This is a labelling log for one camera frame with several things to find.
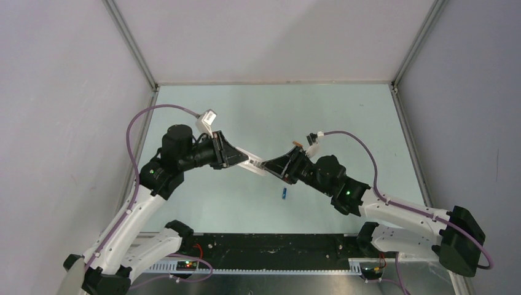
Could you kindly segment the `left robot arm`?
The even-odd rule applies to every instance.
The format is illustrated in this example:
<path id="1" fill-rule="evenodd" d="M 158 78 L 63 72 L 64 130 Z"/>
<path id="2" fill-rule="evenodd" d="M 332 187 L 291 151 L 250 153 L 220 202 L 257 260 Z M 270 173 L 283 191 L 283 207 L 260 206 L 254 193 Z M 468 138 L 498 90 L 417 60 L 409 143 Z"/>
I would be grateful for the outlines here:
<path id="1" fill-rule="evenodd" d="M 58 293 L 127 294 L 137 277 L 161 258 L 190 254 L 193 231 L 179 221 L 168 223 L 134 251 L 129 249 L 147 221 L 182 184 L 185 172 L 205 165 L 215 170 L 230 168 L 248 159 L 220 131 L 194 138 L 189 126 L 171 126 L 156 155 L 137 175 L 132 195 L 99 240 L 84 254 L 71 254 L 65 260 L 67 274 Z"/>

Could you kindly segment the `white AC remote control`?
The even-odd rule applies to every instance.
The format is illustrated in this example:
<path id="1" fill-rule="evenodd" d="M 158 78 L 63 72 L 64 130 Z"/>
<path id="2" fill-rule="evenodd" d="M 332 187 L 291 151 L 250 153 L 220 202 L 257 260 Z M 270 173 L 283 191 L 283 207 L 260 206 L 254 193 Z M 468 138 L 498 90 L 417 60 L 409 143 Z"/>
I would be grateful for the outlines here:
<path id="1" fill-rule="evenodd" d="M 248 158 L 245 161 L 238 164 L 239 167 L 244 168 L 244 169 L 246 169 L 250 172 L 253 172 L 257 175 L 260 175 L 260 176 L 267 175 L 267 171 L 262 168 L 262 163 L 264 162 L 264 160 L 262 158 L 254 155 L 240 147 L 236 147 L 236 149 L 248 156 Z"/>

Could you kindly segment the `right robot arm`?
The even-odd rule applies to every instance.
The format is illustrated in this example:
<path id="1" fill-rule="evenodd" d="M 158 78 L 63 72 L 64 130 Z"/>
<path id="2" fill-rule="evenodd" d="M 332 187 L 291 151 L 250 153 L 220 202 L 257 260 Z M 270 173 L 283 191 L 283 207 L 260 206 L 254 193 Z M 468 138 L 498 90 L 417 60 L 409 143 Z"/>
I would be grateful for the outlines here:
<path id="1" fill-rule="evenodd" d="M 472 213 L 462 207 L 444 210 L 420 206 L 385 195 L 368 184 L 347 176 L 334 155 L 313 162 L 302 147 L 261 163 L 261 168 L 288 184 L 298 181 L 330 197 L 341 214 L 379 219 L 409 230 L 423 241 L 446 269 L 475 277 L 485 234 Z"/>

